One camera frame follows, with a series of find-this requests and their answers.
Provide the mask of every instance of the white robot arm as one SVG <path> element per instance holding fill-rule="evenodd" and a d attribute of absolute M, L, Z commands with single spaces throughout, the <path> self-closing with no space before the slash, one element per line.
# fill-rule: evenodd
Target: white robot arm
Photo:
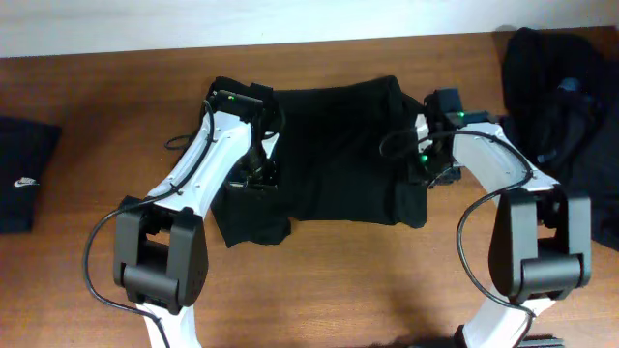
<path fill-rule="evenodd" d="M 183 186 L 149 208 L 117 218 L 114 280 L 138 308 L 160 318 L 171 347 L 200 347 L 193 303 L 208 269 L 202 222 L 216 192 L 224 182 L 231 188 L 258 191 L 274 188 L 277 182 L 270 156 L 278 135 L 267 139 L 256 124 L 264 115 L 273 119 L 280 111 L 268 109 L 259 99 L 227 91 L 213 93 L 207 104 L 213 105 L 214 125 L 208 117 L 203 118 L 191 147 L 149 196 L 165 194 L 185 181 Z M 431 160 L 435 152 L 448 151 L 450 165 L 467 167 L 488 192 L 522 179 L 528 169 L 505 149 L 505 144 L 511 144 L 500 126 L 485 120 L 473 122 L 459 110 L 440 114 L 422 115 L 416 122 L 419 137 L 429 135 L 419 148 L 424 156 Z M 209 139 L 211 128 L 214 136 Z M 440 131 L 452 134 L 432 137 Z M 471 135 L 473 132 L 487 136 Z M 522 307 L 538 315 L 589 280 L 588 199 L 558 192 L 554 179 L 530 162 L 528 166 L 533 168 L 531 180 L 520 190 L 504 192 L 494 200 L 499 211 L 488 261 L 495 285 L 491 291 L 513 307 L 486 300 L 473 319 L 458 329 L 451 346 L 513 347 L 530 326 Z M 136 201 L 128 197 L 121 207 Z M 539 211 L 548 204 L 552 213 Z M 538 243 L 538 220 L 552 220 L 557 238 Z M 145 237 L 159 230 L 170 232 L 169 246 Z M 151 345 L 164 347 L 160 328 L 151 319 L 145 320 Z"/>

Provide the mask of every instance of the white wall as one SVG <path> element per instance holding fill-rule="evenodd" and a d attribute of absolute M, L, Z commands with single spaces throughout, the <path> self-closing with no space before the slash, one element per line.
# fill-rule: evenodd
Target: white wall
<path fill-rule="evenodd" d="M 0 57 L 617 23 L 617 0 L 3 0 Z"/>

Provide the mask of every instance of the table top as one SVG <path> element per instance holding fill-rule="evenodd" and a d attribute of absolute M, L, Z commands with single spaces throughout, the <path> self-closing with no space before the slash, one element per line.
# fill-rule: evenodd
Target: table top
<path fill-rule="evenodd" d="M 612 28 L 580 29 L 616 55 Z M 80 267 L 86 237 L 125 195 L 143 196 L 171 170 L 168 138 L 192 131 L 218 75 L 276 89 L 395 75 L 420 100 L 456 86 L 467 109 L 504 113 L 500 56 L 507 34 L 339 43 L 191 48 L 0 60 L 0 114 L 62 126 L 43 178 L 34 230 L 0 236 L 0 341 L 7 347 L 148 346 L 141 318 L 96 302 Z M 422 229 L 348 221 L 295 222 L 279 246 L 227 249 L 205 221 L 210 272 L 195 304 L 204 347 L 363 347 L 451 335 L 484 300 L 457 258 L 457 221 L 483 189 L 468 173 L 428 193 Z M 464 232 L 467 257 L 490 286 L 495 208 Z M 91 253 L 95 286 L 112 281 L 113 227 Z M 593 278 L 537 321 L 573 347 L 619 346 L 619 253 L 593 244 Z"/>

